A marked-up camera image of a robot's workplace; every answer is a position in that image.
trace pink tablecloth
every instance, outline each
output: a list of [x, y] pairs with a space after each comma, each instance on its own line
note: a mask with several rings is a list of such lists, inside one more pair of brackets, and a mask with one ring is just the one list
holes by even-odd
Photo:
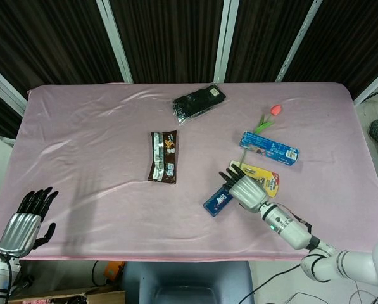
[[[60, 192], [31, 259], [253, 260], [299, 258], [235, 201], [215, 218], [202, 204], [238, 160], [241, 135], [274, 104], [263, 135], [301, 151], [289, 167], [249, 152], [280, 175], [276, 201], [339, 249], [378, 241], [378, 179], [348, 91], [332, 83], [222, 84], [228, 101], [177, 126], [171, 100], [202, 84], [46, 85], [30, 92], [0, 195], [0, 237], [31, 189]], [[179, 132], [177, 183], [146, 181], [151, 131]]]

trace silver robotic hand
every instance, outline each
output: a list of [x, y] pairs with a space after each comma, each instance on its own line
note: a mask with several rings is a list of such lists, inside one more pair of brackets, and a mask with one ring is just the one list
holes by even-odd
[[280, 204], [270, 203], [265, 190], [238, 166], [227, 169], [230, 176], [219, 172], [225, 179], [224, 188], [249, 212], [260, 213], [271, 230], [275, 231], [295, 250], [307, 249], [301, 268], [312, 280], [328, 282], [331, 279], [351, 279], [378, 286], [378, 244], [372, 253], [337, 251], [333, 246], [310, 234], [299, 218], [283, 210]]
[[55, 223], [52, 223], [45, 236], [37, 239], [41, 223], [58, 195], [57, 191], [51, 191], [52, 187], [29, 192], [4, 230], [0, 239], [0, 304], [8, 302], [10, 289], [20, 271], [19, 259], [48, 243], [54, 234]]

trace black cable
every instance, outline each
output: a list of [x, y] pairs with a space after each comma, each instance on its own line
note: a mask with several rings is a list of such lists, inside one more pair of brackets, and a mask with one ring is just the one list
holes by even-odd
[[369, 96], [367, 96], [362, 102], [368, 100], [369, 98], [372, 98], [375, 95], [378, 95], [378, 91], [377, 92], [373, 92], [372, 94], [369, 94]]
[[356, 281], [355, 281], [355, 285], [356, 285], [356, 290], [358, 291], [358, 296], [359, 296], [360, 303], [362, 303], [362, 297], [360, 296], [360, 290], [359, 290], [359, 287], [358, 287], [358, 283]]
[[94, 280], [94, 269], [96, 268], [96, 265], [97, 265], [98, 262], [99, 262], [99, 261], [95, 261], [95, 262], [94, 262], [94, 265], [93, 265], [93, 268], [92, 268], [92, 282], [93, 282], [93, 284], [94, 284], [95, 286], [97, 286], [97, 287], [103, 287], [103, 286], [106, 286], [106, 285], [107, 285], [107, 282], [105, 282], [105, 283], [102, 284], [102, 285], [99, 285], [99, 284], [96, 283], [96, 281]]
[[296, 296], [296, 295], [305, 295], [305, 296], [311, 296], [311, 297], [313, 297], [313, 298], [316, 298], [316, 299], [318, 299], [318, 300], [321, 300], [321, 301], [323, 301], [324, 303], [326, 303], [326, 304], [328, 304], [328, 302], [327, 301], [325, 301], [325, 300], [323, 300], [323, 299], [321, 299], [319, 296], [313, 296], [312, 294], [308, 294], [308, 293], [302, 293], [302, 292], [298, 292], [298, 293], [295, 293], [295, 294], [293, 294], [291, 297], [290, 297], [290, 299], [288, 299], [286, 302], [285, 302], [285, 304], [288, 304], [288, 303], [290, 303], [291, 302], [291, 300]]
[[376, 299], [374, 299], [371, 304], [377, 304], [377, 303], [378, 303], [378, 297]]
[[290, 268], [290, 269], [287, 269], [287, 270], [285, 270], [285, 271], [283, 271], [283, 272], [279, 272], [278, 274], [275, 274], [273, 277], [271, 277], [269, 280], [267, 280], [266, 282], [264, 282], [261, 286], [259, 286], [259, 287], [257, 287], [257, 288], [255, 288], [252, 292], [250, 292], [250, 293], [248, 293], [241, 301], [239, 301], [239, 303], [238, 304], [241, 304], [243, 301], [245, 301], [245, 299], [247, 298], [247, 297], [249, 297], [250, 295], [253, 295], [255, 292], [257, 292], [259, 289], [261, 289], [262, 287], [264, 287], [264, 285], [266, 285], [267, 283], [269, 283], [271, 280], [273, 280], [275, 277], [278, 277], [278, 276], [281, 276], [282, 274], [286, 274], [286, 273], [288, 273], [288, 272], [290, 272], [290, 271], [292, 271], [292, 270], [294, 270], [294, 269], [296, 269], [296, 268], [298, 268], [298, 267], [300, 267], [301, 265], [300, 264], [298, 264], [297, 266], [294, 266], [294, 267], [292, 267], [292, 268]]
[[5, 304], [8, 304], [9, 303], [9, 297], [10, 297], [10, 291], [11, 291], [11, 285], [13, 284], [13, 274], [11, 273], [11, 265], [10, 265], [10, 259], [11, 259], [12, 256], [10, 255], [3, 255], [2, 253], [0, 253], [0, 259], [6, 263], [7, 265], [7, 269], [8, 269], [8, 272], [9, 272], [9, 283], [8, 283], [8, 286], [7, 286], [7, 293], [6, 293], [6, 299], [5, 299]]
[[296, 218], [296, 220], [298, 220], [299, 223], [301, 223], [301, 224], [303, 224], [305, 227], [307, 227], [307, 232], [308, 232], [309, 234], [312, 233], [313, 226], [312, 226], [309, 222], [306, 222], [305, 220], [303, 220], [301, 217], [299, 217], [298, 215], [294, 214], [293, 212], [290, 212], [290, 213], [291, 213], [291, 215], [292, 215], [293, 217]]
[[7, 260], [5, 262], [7, 264], [7, 268], [9, 269], [9, 285], [7, 286], [7, 295], [6, 295], [6, 304], [8, 304], [11, 285], [13, 283], [13, 274], [11, 273], [10, 256], [7, 257]]

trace black robotic finger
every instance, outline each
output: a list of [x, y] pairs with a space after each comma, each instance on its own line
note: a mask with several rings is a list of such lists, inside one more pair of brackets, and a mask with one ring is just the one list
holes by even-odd
[[237, 165], [232, 164], [231, 167], [238, 173], [238, 175], [240, 176], [240, 178], [243, 178], [245, 176], [245, 172], [243, 172], [242, 169], [239, 168]]
[[25, 209], [25, 213], [32, 213], [32, 210], [34, 209], [36, 201], [39, 199], [39, 197], [44, 193], [44, 191], [38, 190], [36, 193], [34, 193], [33, 196], [31, 196], [29, 204], [27, 205], [27, 208]]
[[227, 190], [227, 191], [229, 191], [230, 189], [231, 189], [231, 187], [230, 186], [228, 186], [228, 184], [227, 183], [225, 183], [225, 184], [222, 184], [222, 186], [224, 187], [224, 189], [225, 190]]
[[49, 207], [51, 206], [51, 203], [52, 201], [54, 200], [54, 198], [58, 195], [59, 192], [55, 191], [55, 192], [52, 192], [48, 197], [47, 199], [45, 200], [40, 212], [39, 212], [39, 215], [41, 216], [41, 222], [44, 220], [45, 216], [47, 215], [47, 212], [49, 210]]
[[223, 173], [223, 172], [221, 172], [221, 171], [219, 171], [218, 174], [220, 174], [221, 177], [227, 181], [226, 184], [227, 184], [229, 187], [232, 187], [232, 186], [236, 183], [236, 181], [233, 180], [233, 179], [231, 179], [227, 174], [225, 174], [225, 173]]
[[32, 206], [31, 213], [39, 215], [42, 209], [42, 206], [44, 205], [44, 202], [48, 196], [48, 194], [51, 192], [52, 187], [48, 187], [47, 189], [43, 190], [43, 192], [35, 198], [34, 205]]
[[34, 246], [32, 247], [32, 249], [37, 249], [39, 246], [42, 246], [43, 244], [48, 243], [49, 240], [54, 235], [55, 227], [56, 227], [56, 224], [55, 223], [51, 223], [49, 225], [49, 227], [48, 227], [47, 233], [45, 233], [45, 236], [40, 237], [39, 239], [35, 240], [35, 243], [34, 243]]
[[234, 171], [232, 171], [230, 168], [227, 168], [226, 171], [231, 175], [231, 177], [237, 182], [241, 179], [241, 177], [236, 174]]
[[25, 210], [28, 207], [28, 204], [30, 203], [30, 198], [34, 195], [34, 191], [30, 191], [27, 193], [26, 196], [24, 196], [22, 202], [20, 203], [20, 206], [17, 209], [17, 213], [25, 213]]

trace chocolate bar package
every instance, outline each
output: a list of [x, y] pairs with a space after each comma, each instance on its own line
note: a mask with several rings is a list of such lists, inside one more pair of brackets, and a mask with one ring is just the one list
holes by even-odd
[[149, 181], [176, 183], [177, 131], [151, 132], [153, 161]]

